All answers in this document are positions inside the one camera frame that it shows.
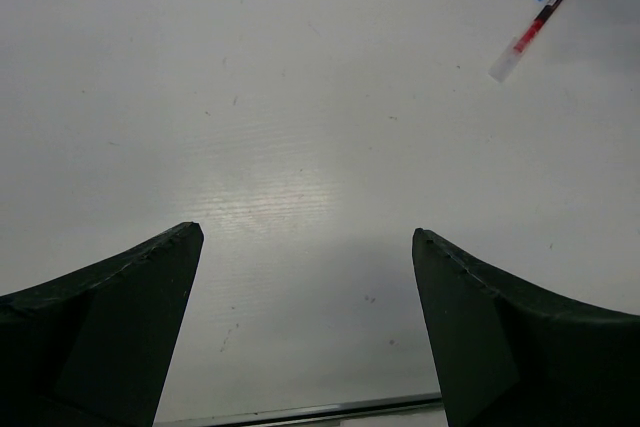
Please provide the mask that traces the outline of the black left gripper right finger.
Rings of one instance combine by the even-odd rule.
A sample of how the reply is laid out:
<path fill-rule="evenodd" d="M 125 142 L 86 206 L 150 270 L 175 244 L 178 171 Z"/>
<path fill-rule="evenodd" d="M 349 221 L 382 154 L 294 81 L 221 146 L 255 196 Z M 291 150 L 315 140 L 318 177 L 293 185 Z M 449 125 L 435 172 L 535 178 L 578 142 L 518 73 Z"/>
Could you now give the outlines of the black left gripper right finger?
<path fill-rule="evenodd" d="M 412 259 L 451 426 L 635 426 L 639 319 L 487 264 L 430 230 Z"/>

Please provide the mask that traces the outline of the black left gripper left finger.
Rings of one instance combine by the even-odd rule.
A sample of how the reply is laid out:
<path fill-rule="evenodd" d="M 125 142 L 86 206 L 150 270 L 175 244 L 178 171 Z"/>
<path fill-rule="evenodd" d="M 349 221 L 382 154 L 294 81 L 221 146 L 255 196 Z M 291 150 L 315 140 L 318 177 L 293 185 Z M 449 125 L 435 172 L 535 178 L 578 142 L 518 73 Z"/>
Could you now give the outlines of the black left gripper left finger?
<path fill-rule="evenodd" d="M 184 222 L 2 296 L 2 425 L 152 425 L 203 244 Z"/>

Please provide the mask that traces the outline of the red pen refill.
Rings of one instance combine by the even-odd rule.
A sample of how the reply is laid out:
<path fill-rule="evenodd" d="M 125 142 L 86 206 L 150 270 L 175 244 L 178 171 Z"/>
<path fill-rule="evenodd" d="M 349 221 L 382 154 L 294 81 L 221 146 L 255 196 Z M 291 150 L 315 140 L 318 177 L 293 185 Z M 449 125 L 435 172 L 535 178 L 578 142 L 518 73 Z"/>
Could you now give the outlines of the red pen refill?
<path fill-rule="evenodd" d="M 563 1 L 564 0 L 548 0 L 524 33 L 513 38 L 509 46 L 489 69 L 489 75 L 495 81 L 504 82 L 506 80 L 519 63 L 530 44 Z"/>

